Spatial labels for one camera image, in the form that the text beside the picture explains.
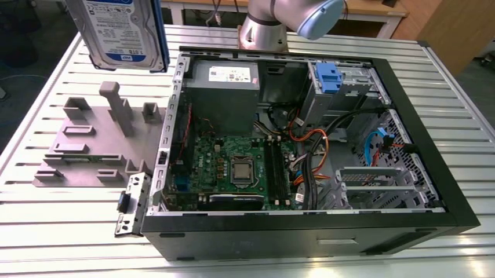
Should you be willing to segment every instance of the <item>perforated metal panel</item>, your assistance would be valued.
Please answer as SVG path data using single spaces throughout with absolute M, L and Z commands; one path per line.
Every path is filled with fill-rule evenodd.
M 167 26 L 167 41 L 173 72 L 179 45 L 236 47 L 236 30 Z M 288 46 L 294 52 L 388 59 L 482 226 L 391 256 L 235 262 L 171 263 L 145 238 L 115 239 L 120 189 L 35 188 L 31 181 L 65 117 L 67 98 L 84 96 L 89 105 L 101 105 L 100 82 L 117 81 L 131 106 L 152 102 L 165 107 L 172 74 L 97 71 L 77 36 L 0 156 L 0 273 L 37 277 L 61 272 L 80 277 L 495 276 L 494 135 L 432 53 L 410 41 L 339 36 L 310 42 L 291 34 Z

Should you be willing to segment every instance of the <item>metal bracket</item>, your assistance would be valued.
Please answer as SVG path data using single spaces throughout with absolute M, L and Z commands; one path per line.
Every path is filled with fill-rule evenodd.
M 119 220 L 115 237 L 143 237 L 141 224 L 147 207 L 151 177 L 145 173 L 133 174 L 120 195 L 117 210 Z

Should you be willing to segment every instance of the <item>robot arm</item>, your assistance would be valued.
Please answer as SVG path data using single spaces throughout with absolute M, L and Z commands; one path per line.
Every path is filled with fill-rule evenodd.
M 334 27 L 343 0 L 251 0 L 240 30 L 244 49 L 286 51 L 286 27 L 311 40 Z

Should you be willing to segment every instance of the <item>aluminum slotted table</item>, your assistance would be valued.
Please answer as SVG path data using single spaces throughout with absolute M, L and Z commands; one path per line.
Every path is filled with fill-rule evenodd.
M 107 106 L 101 81 L 120 83 L 131 106 L 167 106 L 179 46 L 230 47 L 236 30 L 168 25 L 171 70 L 99 71 L 77 35 L 0 156 L 0 273 L 87 277 L 495 276 L 495 132 L 436 55 L 416 42 L 288 36 L 292 52 L 386 58 L 439 147 L 482 226 L 391 256 L 167 262 L 145 238 L 113 238 L 119 188 L 36 188 L 33 175 L 55 139 L 68 97 Z

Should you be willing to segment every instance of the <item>blue drive cage latch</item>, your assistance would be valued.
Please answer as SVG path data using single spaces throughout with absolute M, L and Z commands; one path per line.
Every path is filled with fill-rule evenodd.
M 334 63 L 316 63 L 316 77 L 324 94 L 335 94 L 342 86 L 342 73 Z

